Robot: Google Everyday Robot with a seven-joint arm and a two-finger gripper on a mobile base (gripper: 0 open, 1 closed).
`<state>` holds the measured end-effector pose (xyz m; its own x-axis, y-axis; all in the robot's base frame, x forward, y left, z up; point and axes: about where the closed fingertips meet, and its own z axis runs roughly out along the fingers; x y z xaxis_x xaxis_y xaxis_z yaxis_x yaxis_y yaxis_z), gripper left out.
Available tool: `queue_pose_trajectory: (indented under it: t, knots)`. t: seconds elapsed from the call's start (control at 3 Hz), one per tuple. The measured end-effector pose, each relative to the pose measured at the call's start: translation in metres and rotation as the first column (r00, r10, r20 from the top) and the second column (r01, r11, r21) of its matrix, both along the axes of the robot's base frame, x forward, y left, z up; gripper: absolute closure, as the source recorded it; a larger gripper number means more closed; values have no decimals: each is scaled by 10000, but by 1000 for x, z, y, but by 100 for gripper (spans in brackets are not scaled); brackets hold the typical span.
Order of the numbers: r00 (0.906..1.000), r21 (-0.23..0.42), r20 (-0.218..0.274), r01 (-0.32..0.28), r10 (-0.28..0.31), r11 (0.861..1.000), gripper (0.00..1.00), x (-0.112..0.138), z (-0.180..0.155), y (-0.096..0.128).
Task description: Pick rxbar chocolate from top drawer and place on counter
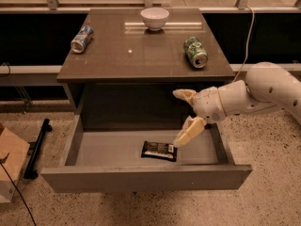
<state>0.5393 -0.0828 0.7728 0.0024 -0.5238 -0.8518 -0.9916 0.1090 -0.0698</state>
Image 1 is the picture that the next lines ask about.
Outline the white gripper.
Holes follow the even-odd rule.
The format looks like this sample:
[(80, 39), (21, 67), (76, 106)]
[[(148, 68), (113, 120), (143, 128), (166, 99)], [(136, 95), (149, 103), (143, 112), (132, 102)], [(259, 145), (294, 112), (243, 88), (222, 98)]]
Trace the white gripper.
[(186, 145), (202, 133), (207, 123), (214, 124), (226, 118), (226, 112), (216, 87), (203, 89), (198, 93), (192, 89), (175, 89), (172, 94), (177, 99), (190, 104), (198, 115), (198, 117), (188, 117), (185, 120), (182, 130), (173, 140), (173, 145), (177, 148)]

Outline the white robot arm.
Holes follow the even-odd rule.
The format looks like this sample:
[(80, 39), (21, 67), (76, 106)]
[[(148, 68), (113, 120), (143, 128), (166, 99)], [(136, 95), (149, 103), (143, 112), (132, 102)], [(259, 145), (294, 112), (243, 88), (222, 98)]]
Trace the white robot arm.
[(190, 104), (196, 113), (185, 120), (174, 139), (177, 148), (202, 133), (207, 124), (229, 115), (260, 115), (284, 109), (301, 122), (301, 82), (270, 62), (251, 66), (243, 80), (201, 91), (176, 89), (173, 95)]

